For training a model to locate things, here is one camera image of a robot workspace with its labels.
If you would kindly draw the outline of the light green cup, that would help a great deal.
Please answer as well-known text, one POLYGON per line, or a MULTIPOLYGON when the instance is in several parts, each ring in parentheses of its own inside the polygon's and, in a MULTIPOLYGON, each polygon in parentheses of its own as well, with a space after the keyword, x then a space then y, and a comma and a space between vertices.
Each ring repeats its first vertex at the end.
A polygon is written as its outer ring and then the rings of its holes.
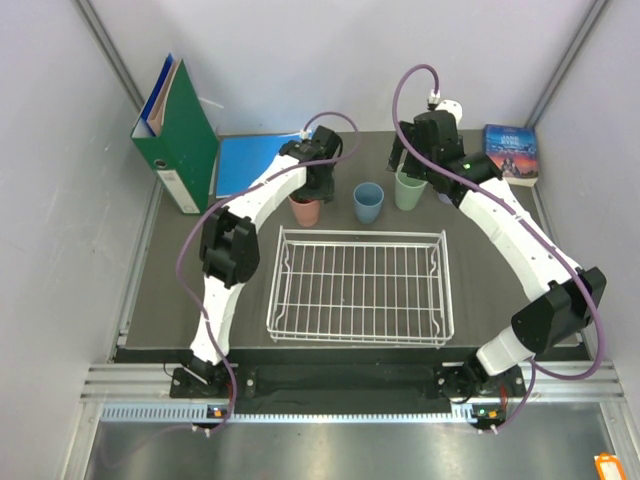
POLYGON ((409 177, 405 172, 395 174, 395 204, 401 211, 413 210, 420 200, 427 182, 409 177))

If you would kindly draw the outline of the purple cup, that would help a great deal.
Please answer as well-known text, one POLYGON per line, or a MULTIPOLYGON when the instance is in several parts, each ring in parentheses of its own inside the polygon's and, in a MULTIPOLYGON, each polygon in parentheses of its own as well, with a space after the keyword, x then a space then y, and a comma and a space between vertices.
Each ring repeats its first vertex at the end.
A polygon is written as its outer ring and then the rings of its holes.
POLYGON ((444 204, 447 204, 447 205, 450 205, 450 204, 451 204, 451 200, 450 200, 450 199, 449 199, 449 197, 448 197, 447 195, 445 195, 445 194, 439 193, 439 194, 438 194, 438 198, 439 198, 439 200, 440 200, 442 203, 444 203, 444 204))

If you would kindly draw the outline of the blue cup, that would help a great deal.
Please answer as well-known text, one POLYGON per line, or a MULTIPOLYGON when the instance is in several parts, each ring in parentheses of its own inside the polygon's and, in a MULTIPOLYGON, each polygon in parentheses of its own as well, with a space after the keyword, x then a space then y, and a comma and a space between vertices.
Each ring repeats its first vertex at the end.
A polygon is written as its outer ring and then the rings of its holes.
POLYGON ((380 214, 385 194, 380 185, 365 182, 354 189, 353 198, 358 220, 363 224, 371 224, 380 214))

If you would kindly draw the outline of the pink cup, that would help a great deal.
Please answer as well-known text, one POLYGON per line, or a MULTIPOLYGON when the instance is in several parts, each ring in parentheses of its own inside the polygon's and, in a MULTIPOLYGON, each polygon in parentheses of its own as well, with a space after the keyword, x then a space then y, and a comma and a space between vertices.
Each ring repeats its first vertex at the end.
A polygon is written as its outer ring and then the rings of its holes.
POLYGON ((308 228, 318 222, 321 208, 319 200, 297 200, 294 197, 289 197, 289 202, 300 226, 308 228))

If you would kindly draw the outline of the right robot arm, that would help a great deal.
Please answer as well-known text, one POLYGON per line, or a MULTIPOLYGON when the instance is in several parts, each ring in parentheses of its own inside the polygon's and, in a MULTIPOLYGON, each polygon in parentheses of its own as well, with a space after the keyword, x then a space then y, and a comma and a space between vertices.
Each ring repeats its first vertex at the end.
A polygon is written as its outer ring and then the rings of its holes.
POLYGON ((510 326, 465 363, 469 388, 487 396, 520 362, 589 325, 601 333, 598 305, 606 278, 596 267, 583 269, 551 242, 485 153, 465 153, 460 118, 460 105, 444 101, 411 122, 395 121, 389 168, 427 181, 472 220, 507 261, 529 300, 510 326))

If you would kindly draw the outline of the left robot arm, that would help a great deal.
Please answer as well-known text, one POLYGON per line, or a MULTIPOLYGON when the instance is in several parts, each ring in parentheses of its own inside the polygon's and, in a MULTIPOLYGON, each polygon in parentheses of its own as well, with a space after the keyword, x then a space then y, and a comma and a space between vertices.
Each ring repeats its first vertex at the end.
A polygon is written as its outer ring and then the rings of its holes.
POLYGON ((346 157, 341 137, 323 126, 286 135, 284 140, 246 190, 214 203, 188 235, 186 244, 196 233, 201 234, 202 294, 195 293, 184 279, 185 249, 176 261, 177 280, 199 313, 189 366, 194 369, 192 384, 205 396, 220 394, 226 376, 232 374, 227 359, 230 329, 240 293, 260 263, 259 230, 292 196, 308 203, 331 200, 335 165, 346 157))

